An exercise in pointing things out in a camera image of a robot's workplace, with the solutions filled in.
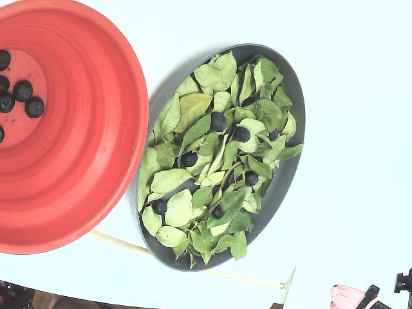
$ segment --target dark berry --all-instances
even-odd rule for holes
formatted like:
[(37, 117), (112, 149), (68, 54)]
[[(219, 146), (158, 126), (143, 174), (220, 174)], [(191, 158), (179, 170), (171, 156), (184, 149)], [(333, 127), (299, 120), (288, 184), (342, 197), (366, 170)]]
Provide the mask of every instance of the dark berry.
[(0, 71), (4, 71), (10, 65), (12, 61), (12, 56), (6, 50), (0, 50)]
[(0, 143), (5, 139), (5, 131), (2, 126), (0, 126)]
[(269, 133), (269, 140), (270, 141), (274, 141), (277, 139), (277, 137), (279, 136), (279, 131), (277, 129), (274, 129), (273, 132)]
[(186, 167), (193, 166), (194, 164), (196, 164), (197, 161), (198, 161), (198, 154), (192, 151), (190, 153), (185, 153), (182, 156), (182, 159), (180, 160), (180, 162)]
[(0, 75), (0, 92), (6, 92), (10, 87), (10, 81), (7, 77)]
[(219, 111), (214, 111), (211, 114), (211, 117), (211, 131), (222, 132), (226, 129), (227, 120), (223, 113), (220, 113)]
[(245, 143), (250, 140), (250, 132), (245, 127), (237, 127), (233, 133), (233, 139)]
[(259, 181), (259, 175), (254, 171), (247, 171), (245, 173), (245, 184), (253, 186)]
[(222, 219), (223, 215), (225, 213), (223, 212), (222, 208), (220, 205), (217, 205), (213, 210), (212, 210), (212, 216), (214, 216), (216, 219)]
[(156, 200), (151, 202), (153, 211), (159, 215), (164, 215), (167, 210), (167, 203), (162, 200)]
[(0, 93), (0, 112), (7, 114), (14, 108), (14, 98), (11, 93)]
[(44, 103), (39, 97), (31, 97), (26, 101), (24, 110), (30, 118), (39, 118), (44, 113)]
[(19, 102), (26, 102), (33, 95), (32, 83), (28, 80), (16, 82), (13, 88), (14, 98)]

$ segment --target gray oval dish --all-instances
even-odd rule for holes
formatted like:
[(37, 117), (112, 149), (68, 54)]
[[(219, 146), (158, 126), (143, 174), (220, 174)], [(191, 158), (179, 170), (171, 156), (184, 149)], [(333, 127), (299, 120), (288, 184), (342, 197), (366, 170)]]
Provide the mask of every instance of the gray oval dish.
[[(174, 94), (176, 89), (185, 80), (185, 78), (190, 75), (196, 68), (201, 66), (204, 62), (207, 62), (212, 56), (217, 53), (224, 54), (233, 51), (233, 56), (235, 57), (238, 65), (249, 60), (254, 55), (263, 55), (269, 60), (273, 61), (279, 68), (280, 72), (283, 74), (284, 79), (281, 83), (285, 93), (290, 97), (293, 102), (292, 113), (296, 119), (297, 132), (293, 138), (288, 142), (289, 146), (297, 145), (303, 143), (304, 140), (304, 127), (305, 127), (305, 110), (304, 110), (304, 99), (301, 89), (301, 85), (295, 71), (291, 65), (283, 58), (278, 52), (268, 48), (266, 46), (258, 44), (240, 44), (225, 48), (222, 50), (217, 50), (213, 53), (209, 53), (206, 56), (198, 57), (193, 61), (186, 62), (181, 68), (179, 68), (175, 73), (173, 73), (170, 78), (164, 82), (160, 87), (159, 91), (153, 95), (150, 100), (149, 108), (149, 133), (153, 129), (153, 126), (165, 106), (166, 102)], [(299, 163), (300, 155), (293, 159), (281, 161), (279, 168), (276, 171), (276, 177), (270, 184), (267, 193), (262, 199), (262, 208), (258, 214), (252, 215), (252, 220), (254, 222), (254, 228), (252, 232), (247, 233), (247, 243), (248, 245), (260, 234), (260, 232), (267, 226), (269, 221), (273, 218), (274, 214), (278, 210), (280, 204), (285, 198), (290, 184), (292, 183), (293, 177), (295, 175), (297, 165)], [(134, 182), (134, 190), (137, 188), (137, 184)], [(182, 190), (184, 187), (191, 187), (190, 183), (184, 183), (182, 186), (177, 188), (174, 192), (170, 194), (172, 196), (174, 193)], [(190, 259), (189, 255), (179, 257), (176, 263), (176, 256), (174, 255), (172, 248), (164, 247), (156, 238), (152, 237), (144, 228), (143, 222), (139, 213), (136, 209), (137, 203), (131, 206), (131, 212), (133, 219), (138, 227), (143, 239), (148, 247), (148, 249), (153, 253), (153, 255), (168, 267), (189, 271)], [(229, 250), (222, 253), (215, 254), (212, 256), (209, 264), (206, 266), (201, 259), (198, 259), (197, 264), (192, 268), (191, 271), (205, 270), (208, 268), (215, 267), (222, 264), (232, 258)]]

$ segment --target white surface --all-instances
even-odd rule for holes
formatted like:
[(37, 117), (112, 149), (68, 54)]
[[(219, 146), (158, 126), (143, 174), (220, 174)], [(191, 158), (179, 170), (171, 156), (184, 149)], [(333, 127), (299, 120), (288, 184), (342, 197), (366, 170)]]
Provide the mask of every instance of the white surface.
[[(412, 267), (408, 0), (81, 2), (129, 39), (149, 94), (186, 59), (217, 46), (265, 44), (295, 68), (307, 114), (295, 180), (247, 256), (219, 270), (284, 281), (298, 262), (286, 309), (328, 308), (329, 288), (338, 282), (364, 290), (376, 284), (384, 303), (406, 307), (396, 301), (406, 296), (392, 294), (391, 286), (397, 272)], [(143, 244), (127, 195), (97, 230)], [(0, 254), (0, 278), (58, 294), (162, 308), (270, 308), (283, 296), (277, 289), (169, 270), (88, 236), (36, 256)]]

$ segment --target red plastic bowl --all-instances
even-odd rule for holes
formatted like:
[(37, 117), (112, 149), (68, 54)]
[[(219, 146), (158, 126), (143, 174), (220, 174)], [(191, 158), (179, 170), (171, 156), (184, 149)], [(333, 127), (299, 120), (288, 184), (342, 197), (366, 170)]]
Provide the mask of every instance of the red plastic bowl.
[(19, 1), (0, 8), (0, 72), (33, 84), (41, 118), (24, 104), (0, 115), (0, 251), (31, 254), (91, 230), (136, 173), (147, 134), (140, 64), (103, 15), (67, 0)]

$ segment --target wooden stick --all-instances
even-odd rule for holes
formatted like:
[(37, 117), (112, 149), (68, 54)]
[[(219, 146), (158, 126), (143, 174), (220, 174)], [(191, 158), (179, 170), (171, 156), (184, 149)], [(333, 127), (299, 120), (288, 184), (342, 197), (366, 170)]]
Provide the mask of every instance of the wooden stick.
[[(150, 251), (148, 251), (146, 248), (142, 248), (136, 245), (133, 245), (131, 243), (128, 243), (126, 241), (122, 241), (120, 239), (111, 237), (109, 235), (97, 232), (96, 230), (91, 230), (88, 232), (88, 235), (97, 239), (100, 239), (102, 241), (106, 241), (108, 243), (111, 243), (112, 245), (116, 245), (131, 251), (139, 252), (141, 254), (144, 254), (146, 256), (153, 256)], [(268, 285), (268, 286), (275, 286), (277, 288), (281, 289), (287, 289), (289, 288), (289, 284), (286, 282), (272, 282), (272, 281), (262, 281), (262, 280), (256, 280), (256, 279), (250, 279), (247, 277), (242, 277), (234, 274), (228, 274), (226, 272), (220, 272), (218, 270), (213, 270), (213, 269), (208, 269), (208, 270), (202, 270), (202, 272), (206, 272), (208, 274), (212, 274), (215, 276), (220, 276), (220, 277), (225, 277), (225, 278), (230, 278), (230, 279), (235, 279), (235, 280), (240, 280), (244, 282), (249, 282), (249, 283), (254, 283), (257, 285)]]

